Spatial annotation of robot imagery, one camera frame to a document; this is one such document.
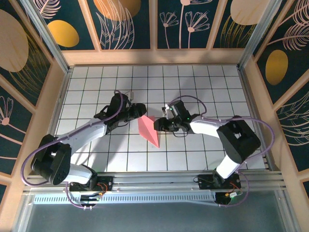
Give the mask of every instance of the black grid line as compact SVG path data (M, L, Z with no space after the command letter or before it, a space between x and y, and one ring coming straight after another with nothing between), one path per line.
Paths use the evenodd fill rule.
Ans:
M116 74L116 84L115 84L115 87L117 86L117 76L118 76L118 67L117 67L117 74ZM107 152L106 170L108 169L108 163L109 163L109 160L110 160L110 147L111 147L111 139L112 139L112 135L110 135L110 140L109 140L109 143L108 143L108 152Z
M166 102L165 100L165 92L164 92L164 68L162 66L162 79L163 79L163 101L164 103ZM169 170L169 163L168 163L168 139L165 133L165 149L166 149L166 170Z
M134 70L134 67L132 66L131 91L132 91L132 88L133 88L133 70ZM127 171L127 166L128 166L128 164L129 164L129 148L130 148L130 123L129 123L128 127L129 127L129 135L127 136L126 171Z
M77 113L77 119L76 119L76 124L75 124L75 128L77 127L77 122L78 122L78 115L79 115L79 112L81 110L81 106L82 106L82 102L83 102L83 95L84 95L84 89L85 89L85 86L86 86L86 80L85 80L85 83L84 83L84 88L83 88L83 93L82 93L82 98L81 98L81 103L79 105L79 109L78 109L78 113ZM87 166L88 166L88 162L89 162L89 151L88 151L88 159L87 159Z
M194 68L192 66L192 69L193 69L193 77L194 77L194 84L195 86L197 86L196 82L195 82L195 74L194 74ZM199 108L199 102L198 102L198 113L201 114L201 110ZM205 147L205 140L204 140L204 136L202 135L202 139L203 139L203 145L204 145L204 153L205 153L205 160L206 160L206 170L208 170L208 162L207 162L207 155L206 155L206 147Z

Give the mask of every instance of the leaf illustration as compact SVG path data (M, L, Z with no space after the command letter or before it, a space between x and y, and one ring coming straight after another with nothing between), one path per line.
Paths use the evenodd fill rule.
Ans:
M48 19L53 18L61 8L60 0L34 0L34 4L41 16Z
M118 8L112 0L105 2L99 0L98 5L106 16L101 17L96 13L101 24L100 44L102 49L125 49L128 46L131 49L134 43L135 31L129 10L123 8L120 1L118 1Z
M292 16L297 24L307 24L309 22L309 0L299 0Z
M295 24L293 26L290 26L283 38L274 40L267 45L276 43L278 41L283 42L283 46L285 49L291 51L301 51L302 47L306 46L309 42L309 24Z
M309 93L297 101L285 104L278 113L288 144L300 146L309 143Z

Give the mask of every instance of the floral wallpaper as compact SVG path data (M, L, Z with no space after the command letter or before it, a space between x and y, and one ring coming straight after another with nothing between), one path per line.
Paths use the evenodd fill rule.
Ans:
M34 106L50 62L9 1L0 4L0 75Z
M308 12L308 0L295 0L257 61L273 103L309 69Z
M87 0L102 50L150 49L149 0Z
M32 113L0 87L0 172L12 174Z
M61 50L94 50L77 0L33 0Z
M244 48L268 0L228 0L213 48Z
M158 48L206 48L218 2L158 0Z
M309 168L309 82L278 111L277 115L298 171Z

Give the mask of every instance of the enclosure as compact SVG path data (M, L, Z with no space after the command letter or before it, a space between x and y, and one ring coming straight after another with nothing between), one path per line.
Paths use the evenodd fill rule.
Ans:
M0 2L1 230L308 230L307 0ZM113 177L97 208L70 205L63 183L25 186L20 170L42 137L87 123L115 89L154 119L183 95L202 102L182 97L190 114L206 105L210 119L261 119L274 145L241 165L232 208L214 207L218 191L194 181L226 157L219 138L159 132L156 147L137 120L71 157ZM248 125L262 143L254 156L271 133ZM30 162L25 175L43 181Z

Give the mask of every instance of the gray floor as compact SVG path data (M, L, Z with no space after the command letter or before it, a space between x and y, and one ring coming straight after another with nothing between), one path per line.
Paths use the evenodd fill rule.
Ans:
M200 98L207 106L207 117L250 116L236 66L75 67L57 135L86 123L110 102L115 89L133 91L133 102L146 104L147 115L156 118L162 117L164 103L180 95ZM196 100L182 101L191 114L203 112ZM160 133L159 140L160 148L147 142L134 120L84 146L71 162L86 164L97 172L212 170L225 156L220 140L207 135L176 138ZM265 159L253 158L242 169L265 169Z
M28 232L284 232L273 192L251 192L240 206L193 203L33 206Z

